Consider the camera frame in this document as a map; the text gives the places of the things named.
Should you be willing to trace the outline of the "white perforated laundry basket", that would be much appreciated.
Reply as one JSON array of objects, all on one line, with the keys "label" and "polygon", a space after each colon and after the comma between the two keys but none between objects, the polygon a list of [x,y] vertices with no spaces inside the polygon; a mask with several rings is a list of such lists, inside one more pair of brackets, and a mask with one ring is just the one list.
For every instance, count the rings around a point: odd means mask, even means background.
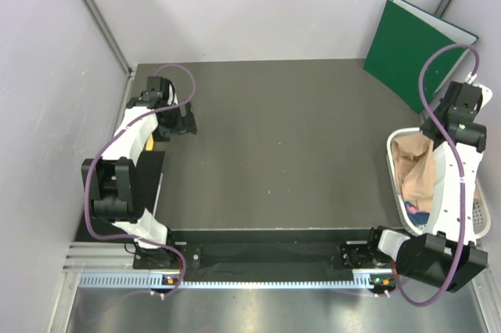
[{"label": "white perforated laundry basket", "polygon": [[[409,136],[419,132],[420,130],[418,127],[397,129],[393,131],[392,134],[389,135],[386,142],[387,168],[390,176],[391,187],[393,190],[395,203],[397,206],[398,217],[400,218],[400,222],[403,228],[406,229],[412,235],[421,235],[426,224],[415,225],[408,217],[404,200],[402,199],[402,195],[400,194],[399,189],[397,187],[397,179],[395,176],[395,163],[393,161],[391,145],[393,140],[397,139],[398,137]],[[484,237],[490,230],[491,217],[488,211],[487,203],[485,202],[484,194],[481,190],[481,186],[479,183],[476,183],[476,191],[478,192],[478,197],[475,197],[473,200],[472,213],[470,217],[475,239],[479,240],[482,237]]]}]

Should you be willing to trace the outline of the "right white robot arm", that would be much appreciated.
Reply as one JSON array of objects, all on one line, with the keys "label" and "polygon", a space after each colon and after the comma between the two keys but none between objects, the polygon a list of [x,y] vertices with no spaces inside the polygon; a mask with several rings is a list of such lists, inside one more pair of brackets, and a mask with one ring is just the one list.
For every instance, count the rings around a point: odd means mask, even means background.
[{"label": "right white robot arm", "polygon": [[473,207],[478,166],[487,129],[475,122],[492,98],[483,85],[451,82],[420,132],[434,143],[435,183],[432,211],[424,229],[411,235],[382,226],[371,230],[366,245],[342,247],[349,266],[393,266],[399,276],[456,292],[488,264],[477,248]]}]

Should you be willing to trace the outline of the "blue pink t shirt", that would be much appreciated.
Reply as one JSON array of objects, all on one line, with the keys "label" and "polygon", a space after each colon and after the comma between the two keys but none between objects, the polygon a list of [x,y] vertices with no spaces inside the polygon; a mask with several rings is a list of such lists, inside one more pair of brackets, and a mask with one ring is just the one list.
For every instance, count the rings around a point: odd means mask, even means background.
[{"label": "blue pink t shirt", "polygon": [[430,214],[428,212],[419,210],[418,207],[410,201],[405,201],[404,206],[409,221],[415,227],[423,228],[426,226],[430,217]]}]

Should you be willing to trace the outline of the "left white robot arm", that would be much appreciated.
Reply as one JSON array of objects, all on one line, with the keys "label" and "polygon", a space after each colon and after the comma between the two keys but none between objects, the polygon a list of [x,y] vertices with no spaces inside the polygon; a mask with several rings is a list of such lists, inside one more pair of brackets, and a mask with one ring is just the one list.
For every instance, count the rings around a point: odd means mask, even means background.
[{"label": "left white robot arm", "polygon": [[154,217],[139,166],[148,141],[196,132],[190,101],[155,92],[132,99],[114,137],[81,166],[88,233],[99,241],[131,241],[148,264],[166,268],[180,262],[170,230]]}]

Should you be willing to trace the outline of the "yellow marker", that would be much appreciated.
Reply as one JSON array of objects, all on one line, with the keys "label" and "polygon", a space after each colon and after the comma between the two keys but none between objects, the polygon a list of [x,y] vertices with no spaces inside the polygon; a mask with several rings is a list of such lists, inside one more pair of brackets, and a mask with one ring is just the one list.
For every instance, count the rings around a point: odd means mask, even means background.
[{"label": "yellow marker", "polygon": [[153,151],[153,148],[154,148],[153,135],[149,135],[149,137],[148,137],[148,139],[146,141],[145,151]]}]

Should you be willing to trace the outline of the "beige t shirt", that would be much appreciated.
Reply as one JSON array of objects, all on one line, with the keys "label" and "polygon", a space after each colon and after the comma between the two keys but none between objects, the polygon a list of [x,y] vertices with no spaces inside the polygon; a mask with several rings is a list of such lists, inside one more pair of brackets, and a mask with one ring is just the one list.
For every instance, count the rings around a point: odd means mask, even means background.
[{"label": "beige t shirt", "polygon": [[397,190],[404,202],[431,213],[435,184],[434,143],[420,132],[391,141]]}]

